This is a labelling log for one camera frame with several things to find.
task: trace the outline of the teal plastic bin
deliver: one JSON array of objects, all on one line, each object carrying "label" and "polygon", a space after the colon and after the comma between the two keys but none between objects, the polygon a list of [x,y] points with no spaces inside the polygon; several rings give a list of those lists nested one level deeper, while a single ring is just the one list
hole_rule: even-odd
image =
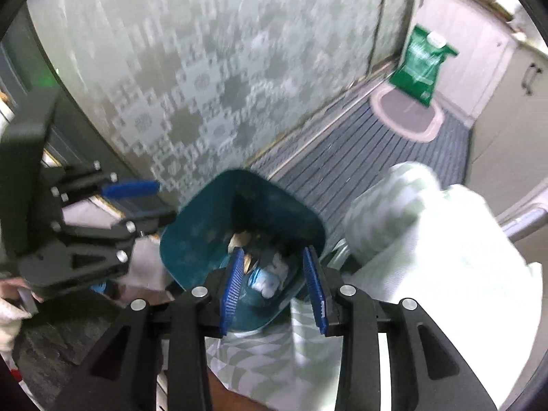
[{"label": "teal plastic bin", "polygon": [[319,255],[325,245],[322,221],[302,202],[280,187],[243,169],[228,170],[207,184],[164,231],[162,262],[184,289],[204,283],[209,272],[227,262],[227,247],[234,233],[248,231],[275,238],[283,251],[289,275],[284,288],[264,300],[242,283],[231,331],[262,328],[297,295],[305,280],[302,249],[313,245]]}]

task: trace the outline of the cabinet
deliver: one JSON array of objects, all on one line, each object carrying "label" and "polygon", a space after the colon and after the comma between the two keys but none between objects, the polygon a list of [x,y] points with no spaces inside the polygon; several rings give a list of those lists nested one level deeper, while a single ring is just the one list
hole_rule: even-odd
[{"label": "cabinet", "polygon": [[[543,70],[522,81],[531,64]],[[548,59],[519,47],[474,125],[466,185],[482,195],[495,216],[520,203],[548,177]]]},{"label": "cabinet", "polygon": [[459,51],[442,65],[438,95],[477,119],[516,49],[508,26],[473,0],[415,0],[411,28],[421,24]]}]

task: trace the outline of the patterned wall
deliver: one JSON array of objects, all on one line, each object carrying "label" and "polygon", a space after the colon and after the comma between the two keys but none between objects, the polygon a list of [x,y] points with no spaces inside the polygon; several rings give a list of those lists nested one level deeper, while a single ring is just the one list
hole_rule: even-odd
[{"label": "patterned wall", "polygon": [[59,76],[183,203],[399,51],[410,0],[29,0]]}]

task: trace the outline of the red object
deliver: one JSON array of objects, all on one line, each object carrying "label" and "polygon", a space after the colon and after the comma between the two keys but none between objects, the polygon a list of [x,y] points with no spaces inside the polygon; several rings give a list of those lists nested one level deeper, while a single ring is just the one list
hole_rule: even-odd
[{"label": "red object", "polygon": [[23,376],[19,372],[18,369],[12,369],[12,376],[15,377],[15,380],[17,380],[18,383],[23,381]]}]

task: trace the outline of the green plastic pouch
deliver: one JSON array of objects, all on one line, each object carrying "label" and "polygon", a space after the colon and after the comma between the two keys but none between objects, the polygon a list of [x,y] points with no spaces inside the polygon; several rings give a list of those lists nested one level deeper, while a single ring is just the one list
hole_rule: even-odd
[{"label": "green plastic pouch", "polygon": [[405,59],[390,78],[390,83],[429,107],[439,67],[448,55],[458,54],[459,52],[446,44],[440,35],[431,33],[417,24],[411,32]]}]

